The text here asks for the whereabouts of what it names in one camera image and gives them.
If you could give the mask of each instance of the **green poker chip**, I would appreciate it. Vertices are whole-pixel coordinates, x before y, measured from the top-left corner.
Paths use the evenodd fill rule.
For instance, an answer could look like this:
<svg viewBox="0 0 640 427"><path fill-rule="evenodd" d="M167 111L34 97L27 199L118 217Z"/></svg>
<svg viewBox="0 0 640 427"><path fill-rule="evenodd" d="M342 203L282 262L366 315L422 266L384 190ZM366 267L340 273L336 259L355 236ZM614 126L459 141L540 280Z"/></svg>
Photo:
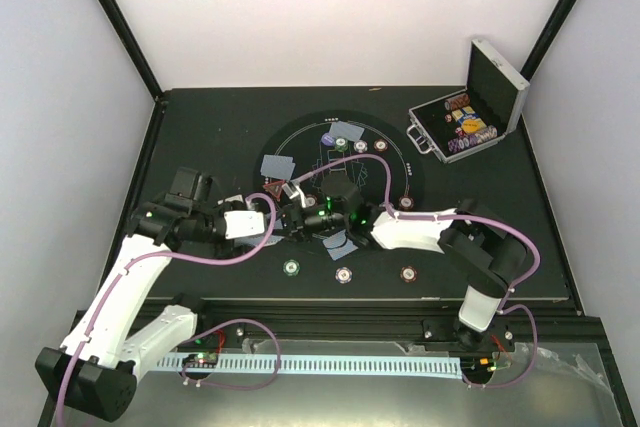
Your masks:
<svg viewBox="0 0 640 427"><path fill-rule="evenodd" d="M349 141L344 137L338 137L335 143L338 152L345 152L349 148Z"/></svg>
<svg viewBox="0 0 640 427"><path fill-rule="evenodd" d="M282 270L289 277L295 277L300 272L300 264L295 260L287 260L283 266Z"/></svg>

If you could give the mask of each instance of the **black table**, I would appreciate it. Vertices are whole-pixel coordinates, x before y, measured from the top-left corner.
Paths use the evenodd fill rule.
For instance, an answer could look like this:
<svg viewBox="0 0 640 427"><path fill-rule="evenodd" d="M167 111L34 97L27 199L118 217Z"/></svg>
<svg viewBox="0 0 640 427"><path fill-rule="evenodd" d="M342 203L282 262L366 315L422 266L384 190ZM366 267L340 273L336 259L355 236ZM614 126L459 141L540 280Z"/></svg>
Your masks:
<svg viewBox="0 0 640 427"><path fill-rule="evenodd" d="M139 201L167 190L181 166L206 171L216 178L212 201L256 191L259 186L254 174L265 144L283 125L314 112L366 113L393 126L397 129L394 138L405 141L407 110L456 89L173 90ZM543 259L541 268L513 299L571 304L568 266L522 123L497 146L450 165L440 163L434 156L416 157L425 176L421 210L440 210L461 199L476 198L537 244ZM207 255L207 248L202 246L185 245L183 251ZM179 292L229 300L443 302L464 297L466 282L441 254L406 250L356 254L333 262L328 255L281 242L233 267L174 260L154 285L150 297L170 298ZM300 275L293 278L282 271L283 262L291 258L301 264ZM399 269L408 263L419 273L418 280L411 284L398 276ZM353 271L349 284L335 280L335 270L341 266Z"/></svg>

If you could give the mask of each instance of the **pink cable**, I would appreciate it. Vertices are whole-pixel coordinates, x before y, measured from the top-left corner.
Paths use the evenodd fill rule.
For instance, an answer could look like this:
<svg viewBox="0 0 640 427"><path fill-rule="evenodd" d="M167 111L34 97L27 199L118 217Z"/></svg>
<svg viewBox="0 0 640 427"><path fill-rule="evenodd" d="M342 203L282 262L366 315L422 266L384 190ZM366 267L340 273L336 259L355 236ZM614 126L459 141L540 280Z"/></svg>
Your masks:
<svg viewBox="0 0 640 427"><path fill-rule="evenodd" d="M387 180L386 180L386 184L385 184L385 188L384 188L384 207L385 207L385 210L387 211L387 213L391 217L395 217L396 219L400 219L400 220L427 220L427 221L433 221L433 222L440 221L440 220L463 220L463 221L469 221L469 222L477 222L479 224L485 224L485 225L489 225L491 227L496 227L496 228L498 228L498 229L500 229L500 230L502 230L504 232L507 232L508 234L513 235L516 239L518 239L524 245L526 245L527 248L531 251L531 253L533 254L533 263L531 264L531 267L524 274L522 274L520 277L518 277L513 282L511 282L511 284L509 285L509 288L507 289L507 293L502 298L502 301L500 302L500 305L498 306L498 309L497 309L497 312L500 315L507 315L507 314L513 312L514 310L522 309L529 316L529 320L531 321L531 330L532 330L532 333L533 333L533 354L531 356L531 362L529 363L529 366L527 367L527 369L522 374L520 374L517 378L515 378L514 380L512 380L510 382L506 382L504 384L498 384L498 385L492 385L492 386L487 385L486 387L487 388L509 387L511 385L517 384L518 382L521 382L531 372L531 370L533 369L533 367L535 365L536 355L537 355L537 351L538 351L538 330L537 330L537 327L536 327L536 322L535 322L535 319L533 318L533 314L531 313L531 311L526 306L524 306L522 304L514 305L512 307L509 307L506 310L502 310L502 309L504 308L504 305L506 304L507 300L509 299L509 296L510 296L511 292L515 290L516 286L518 284L524 282L525 280L527 280L529 277L531 277L538 270L538 267L540 267L540 260L541 260L540 259L540 251L538 250L536 245L533 243L533 241L531 239L529 239L529 237L524 235L519 230L514 229L510 225L507 225L507 224L505 224L503 222L499 222L497 220L487 219L485 217L478 217L476 215L465 215L465 214L447 214L447 215L438 215L436 217L435 215L420 214L420 213L411 214L411 213L398 212L398 211L394 210L393 207L391 206L391 203L390 203L390 197L391 197L391 168L389 167L389 164L387 163L387 161L385 161L382 157L379 157L377 155L357 154L357 155L352 155L350 157L345 157L343 159L339 159L339 160L336 160L334 162L331 162L331 163L329 163L327 165L323 165L322 167L320 167L320 168L318 168L316 170L308 172L308 173L298 177L297 179L295 179L294 182L303 182L303 181L305 181L307 179L310 179L311 177L314 177L315 175L319 174L322 171L325 171L327 169L335 167L336 165L343 164L343 163L348 162L350 160L356 160L356 159L373 159L373 160L376 160L376 161L380 162L382 164L382 166L384 167L384 170L385 170L385 172L387 174ZM463 375L463 380L469 386L473 386L473 387L481 386L480 384L474 384L474 383L470 382L469 379L467 379L464 375Z"/></svg>
<svg viewBox="0 0 640 427"><path fill-rule="evenodd" d="M339 159L339 160L336 160L334 162L330 162L327 165L323 165L322 167L320 167L318 169L315 169L315 170L313 170L311 172L308 172L308 173L306 173L304 175L301 175L300 177L295 179L293 182L303 182L305 180L310 179L311 177L314 177L315 175L319 174L322 171L325 171L327 169L335 167L336 165L340 165L340 164L343 164L345 162L349 162L351 160L357 160L357 159L373 159L373 160L375 160L377 162L380 162L382 164L382 166L384 167L384 170L385 170L385 172L387 174L387 180L386 180L386 184L385 184L385 187L384 187L384 207L385 207L385 210L387 211L387 213L391 217L396 217L396 218L401 219L401 220L428 220L428 221L436 221L436 220L468 220L470 222L477 222L479 224L490 225L492 227L496 227L496 228L498 228L500 230L503 230L503 231L513 235L515 238L517 238L524 245L527 246L527 248L533 254L533 263L531 264L531 267L529 268L529 270L527 270L524 274L522 274L520 277L518 277L513 282L511 282L511 284L509 285L509 289L507 290L507 294L502 299L502 302L500 302L500 306L498 307L498 310L501 310L504 307L505 303L509 299L509 295L511 293L510 291L514 290L515 287L518 284L520 284L520 283L524 282L525 280L527 280L529 277L531 277L536 272L536 270L538 270L538 267L540 266L540 251L538 250L536 245L531 241L531 239L529 239L529 237L524 235L522 232L520 232L519 230L514 229L510 225L507 225L507 224L505 224L503 222L499 222L497 220L492 220L492 219L487 219L485 217L478 217L476 215L462 215L462 214L439 215L437 217L437 219L436 219L436 217L434 215L410 214L410 213L398 212L398 211L394 210L393 207L391 206L391 202L390 202L390 197L391 197L391 168L389 167L389 164L387 163L387 161L384 160L382 157L380 157L378 155L356 154L356 155L352 155L350 157L345 157L343 159Z"/></svg>
<svg viewBox="0 0 640 427"><path fill-rule="evenodd" d="M531 322L531 331L533 333L533 352L531 353L531 360L529 361L529 365L524 370L524 372L522 372L518 377L508 382L505 382L503 384L476 384L474 382L471 382L469 379L467 379L466 375L462 374L462 380L464 380L464 382L469 387L479 387L482 389L502 389L504 387L512 387L522 382L525 379L525 377L529 375L533 370L533 367L536 365L536 357L538 355L538 328L536 327L536 321L533 318L533 314L529 310L529 307L522 304L516 304L502 311L501 315L510 314L514 310L518 310L518 309L524 310L527 316L529 317L529 321Z"/></svg>
<svg viewBox="0 0 640 427"><path fill-rule="evenodd" d="M260 250L266 245L267 241L269 240L269 237L271 237L271 234L273 233L273 229L276 223L276 205L273 203L273 200L271 200L271 197L269 197L266 194L256 193L256 194L251 194L246 198L247 202L251 202L253 199L262 199L265 202L267 202L267 204L269 204L269 211L271 213L271 218L269 219L269 225L267 227L267 231L265 232L264 238L258 243L258 245L256 245L253 249L251 249L246 254L242 254L238 257L234 257L233 259L217 260L217 259L207 259L204 257L196 257L193 255L179 254L176 252L152 252L149 254L141 255L140 257L136 257L124 267L124 270L128 271L129 269L131 269L131 267L133 267L138 262L145 259L149 259L151 257L170 257L172 259L186 260L186 261L195 262L198 264L216 265L216 266L239 264L240 262L244 262L245 260L250 259L254 255L256 255L258 252L260 252ZM100 311L104 308L104 305L106 304L107 299L113 292L113 289L116 287L116 285L118 285L118 282L120 281L120 279L122 279L122 275L117 275L116 277L114 277L113 281L111 282L111 284L105 291L104 295L98 302L98 305L96 306L95 310L93 311L93 314L91 315L91 319L87 324L87 328L84 331L84 335L89 336L89 334L91 334L91 331L93 330L93 327L96 321L98 320L98 316L100 315ZM76 349L73 356L69 360L69 364L67 365L67 368L64 372L64 376L62 377L62 382L60 383L60 390L58 391L58 399L56 400L56 423L58 424L59 427L64 427L64 416L63 416L64 399L67 395L67 389L69 388L69 381L71 379L71 374L73 373L73 369L75 368L76 363L80 358L80 354L82 353L82 349L84 348L85 344L86 342L80 342L78 344L78 348Z"/></svg>
<svg viewBox="0 0 640 427"><path fill-rule="evenodd" d="M255 325L257 327L260 327L269 337L271 337L271 340L273 340L273 343L275 344L275 347L276 347L276 366L273 369L273 372L271 373L271 375L269 376L269 378L267 380L265 380L264 382L260 382L259 384L254 384L254 385L230 385L230 384L220 384L218 382L209 382L209 381L203 381L203 380L199 381L200 384L208 385L210 387L220 387L222 389L228 389L228 390L249 391L249 390L262 389L263 387L271 385L276 380L276 377L278 375L278 371L280 370L280 364L281 364L281 358L282 358L282 350L280 348L280 344L278 343L278 340L276 339L276 335L266 325L258 322L257 320L252 320L252 319L228 320L227 322L223 322L222 324L216 325L215 327L211 327L206 332L202 332L201 334L198 334L198 335L190 338L189 340L186 340L183 343L186 344L188 342L193 342L194 340L202 339L203 337L206 337L207 335L211 335L212 333L214 333L217 330L224 329L225 327L228 327L229 325L232 325L232 324L240 324L240 323L252 324L252 325ZM188 365L185 365L182 368L182 372L181 372L182 378L187 382L198 383L198 381L190 379L190 378L187 377L187 373L186 373L187 372L187 367L188 367Z"/></svg>

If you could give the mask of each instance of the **red wire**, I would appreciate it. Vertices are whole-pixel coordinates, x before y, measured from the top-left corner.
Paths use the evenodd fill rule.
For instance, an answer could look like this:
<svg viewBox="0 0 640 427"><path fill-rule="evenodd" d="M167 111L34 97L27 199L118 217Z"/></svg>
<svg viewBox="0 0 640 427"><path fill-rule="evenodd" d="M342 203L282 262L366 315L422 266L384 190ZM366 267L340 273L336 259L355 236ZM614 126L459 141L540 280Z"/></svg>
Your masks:
<svg viewBox="0 0 640 427"><path fill-rule="evenodd" d="M507 357L509 358L509 361L512 361L513 359L511 358L511 354L509 354L509 352L507 352L507 349L505 349L502 344L500 343L500 340L498 340L498 338L491 334L491 340L493 340L493 342L498 346L498 349L500 350L500 352L504 352L505 354L507 354Z"/></svg>
<svg viewBox="0 0 640 427"><path fill-rule="evenodd" d="M214 333L218 334L218 350L216 351L216 353L220 355L220 353L222 352L222 347L224 347L224 342L227 340L227 336L224 335L224 332L222 330L216 330Z"/></svg>

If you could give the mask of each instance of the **red poker chip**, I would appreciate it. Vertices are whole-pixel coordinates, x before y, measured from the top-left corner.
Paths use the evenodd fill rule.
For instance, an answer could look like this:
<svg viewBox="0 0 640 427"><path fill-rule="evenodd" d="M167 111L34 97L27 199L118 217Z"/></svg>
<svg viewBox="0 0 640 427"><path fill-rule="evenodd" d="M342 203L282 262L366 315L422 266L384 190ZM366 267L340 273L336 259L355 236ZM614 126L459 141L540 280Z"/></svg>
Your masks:
<svg viewBox="0 0 640 427"><path fill-rule="evenodd" d="M413 267L403 267L400 271L400 278L407 284L415 282L418 278L418 271Z"/></svg>
<svg viewBox="0 0 640 427"><path fill-rule="evenodd" d="M373 148L378 152L384 152L389 148L389 144L384 139L378 139L373 143Z"/></svg>

